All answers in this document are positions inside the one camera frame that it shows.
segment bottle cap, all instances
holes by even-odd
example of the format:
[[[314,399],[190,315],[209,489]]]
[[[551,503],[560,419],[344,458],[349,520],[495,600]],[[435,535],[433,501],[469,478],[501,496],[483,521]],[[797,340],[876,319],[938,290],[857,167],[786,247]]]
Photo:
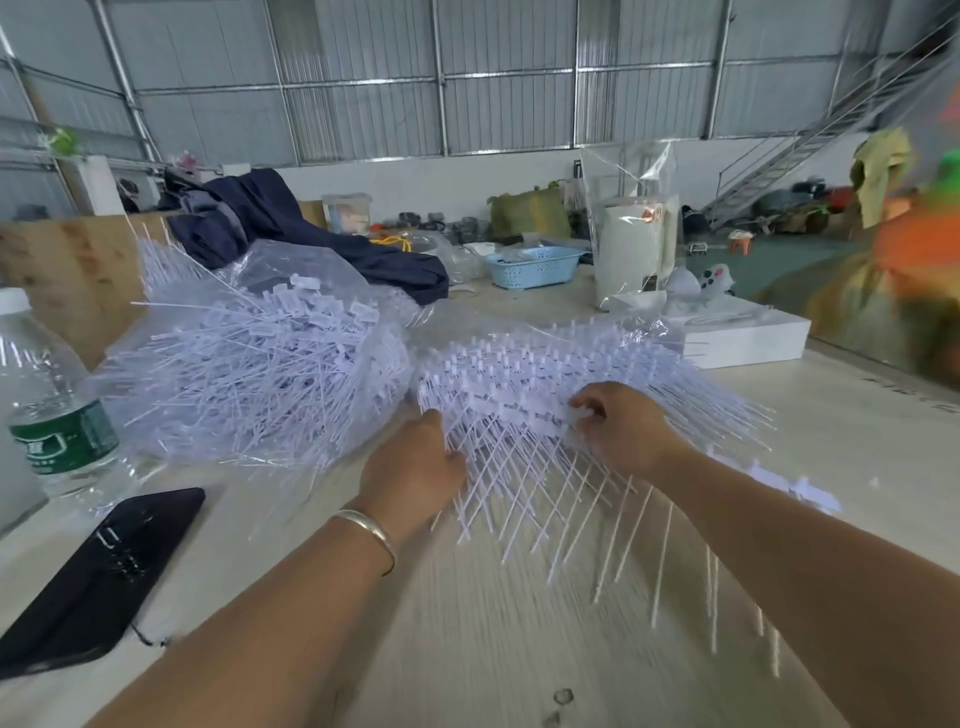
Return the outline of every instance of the bottle cap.
[[[0,288],[0,316],[30,310],[30,300],[22,288]]]

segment green sack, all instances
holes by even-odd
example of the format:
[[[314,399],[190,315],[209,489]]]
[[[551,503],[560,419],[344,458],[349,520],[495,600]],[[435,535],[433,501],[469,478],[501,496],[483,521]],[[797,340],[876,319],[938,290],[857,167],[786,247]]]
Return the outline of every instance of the green sack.
[[[530,192],[519,195],[508,192],[491,197],[487,202],[490,205],[494,240],[523,232],[539,232],[562,238],[573,234],[566,218],[564,197],[556,182],[551,182],[546,189],[534,187]]]

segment green bottle label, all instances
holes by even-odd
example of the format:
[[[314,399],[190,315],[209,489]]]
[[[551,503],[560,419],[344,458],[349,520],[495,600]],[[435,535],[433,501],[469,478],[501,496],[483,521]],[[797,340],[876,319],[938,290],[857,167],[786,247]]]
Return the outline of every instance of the green bottle label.
[[[68,473],[95,463],[120,442],[100,400],[53,420],[11,425],[10,432],[38,475]]]

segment blue plastic basket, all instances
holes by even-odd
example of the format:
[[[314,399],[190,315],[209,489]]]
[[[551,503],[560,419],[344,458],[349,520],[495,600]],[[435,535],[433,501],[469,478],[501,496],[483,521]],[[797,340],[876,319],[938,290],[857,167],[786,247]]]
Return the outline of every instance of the blue plastic basket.
[[[556,245],[529,248],[519,251],[521,256],[529,260],[511,262],[504,260],[502,254],[493,254],[487,255],[487,267],[490,268],[493,284],[500,288],[538,288],[572,279],[582,253]]]

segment silver bracelet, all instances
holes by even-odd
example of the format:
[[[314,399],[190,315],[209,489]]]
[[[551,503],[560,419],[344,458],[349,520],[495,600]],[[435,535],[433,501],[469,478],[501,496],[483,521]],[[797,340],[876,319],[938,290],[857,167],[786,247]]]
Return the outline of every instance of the silver bracelet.
[[[394,570],[396,566],[396,551],[394,551],[394,545],[390,541],[390,537],[387,535],[387,532],[380,527],[380,524],[374,521],[370,516],[365,513],[360,513],[360,511],[354,511],[352,508],[341,508],[339,511],[333,514],[333,518],[345,519],[356,523],[358,526],[363,528],[365,531],[370,533],[384,548],[387,549],[387,553],[390,554],[390,558],[393,559],[393,563],[390,565],[390,568],[383,572],[383,576],[386,576],[388,573]]]

